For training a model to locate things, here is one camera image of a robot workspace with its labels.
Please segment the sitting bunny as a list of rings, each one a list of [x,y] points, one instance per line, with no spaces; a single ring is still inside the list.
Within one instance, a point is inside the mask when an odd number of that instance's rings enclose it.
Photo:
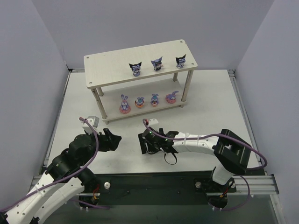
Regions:
[[[123,94],[121,94],[121,99],[122,99],[122,102],[121,102],[119,111],[122,114],[128,114],[131,111],[131,107],[128,104],[128,96],[124,96]]]

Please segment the bunny holding strawberry cake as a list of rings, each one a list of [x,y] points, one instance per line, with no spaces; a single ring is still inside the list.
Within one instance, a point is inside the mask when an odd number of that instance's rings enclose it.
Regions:
[[[156,107],[156,106],[159,104],[158,96],[159,96],[158,94],[152,94],[150,104],[151,104],[153,107]]]

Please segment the black-hat striped bunny toy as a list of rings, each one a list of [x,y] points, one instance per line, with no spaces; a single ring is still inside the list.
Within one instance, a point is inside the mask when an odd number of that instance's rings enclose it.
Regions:
[[[182,57],[176,57],[176,67],[178,69],[182,69],[184,67],[184,64],[185,64],[185,57],[186,57],[186,54],[183,55]]]
[[[132,70],[133,76],[137,77],[137,76],[140,75],[140,73],[141,73],[141,65],[142,65],[142,62],[139,62],[137,64],[130,64],[129,63],[129,66],[130,66],[130,68]]]

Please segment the purple bunny with sunglasses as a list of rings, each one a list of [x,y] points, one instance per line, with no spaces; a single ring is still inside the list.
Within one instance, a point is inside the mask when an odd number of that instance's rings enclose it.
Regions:
[[[151,60],[151,64],[153,65],[154,71],[159,71],[162,67],[162,58],[160,57],[158,59],[155,60]]]

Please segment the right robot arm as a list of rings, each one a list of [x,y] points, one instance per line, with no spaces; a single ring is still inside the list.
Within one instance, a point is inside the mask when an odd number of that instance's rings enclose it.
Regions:
[[[251,151],[247,143],[233,132],[223,129],[223,137],[204,135],[190,135],[177,131],[164,134],[163,129],[155,133],[153,128],[138,134],[143,154],[163,152],[164,156],[172,155],[177,162],[179,153],[200,153],[215,156],[219,165],[212,172],[212,181],[225,185],[234,175],[244,175],[247,172]]]

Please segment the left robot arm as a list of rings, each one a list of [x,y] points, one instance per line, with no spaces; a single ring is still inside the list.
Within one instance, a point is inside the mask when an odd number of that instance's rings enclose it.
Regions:
[[[85,189],[99,187],[88,168],[98,152],[115,151],[122,139],[109,129],[80,134],[52,160],[33,189],[0,214],[2,224],[40,224],[52,212]]]

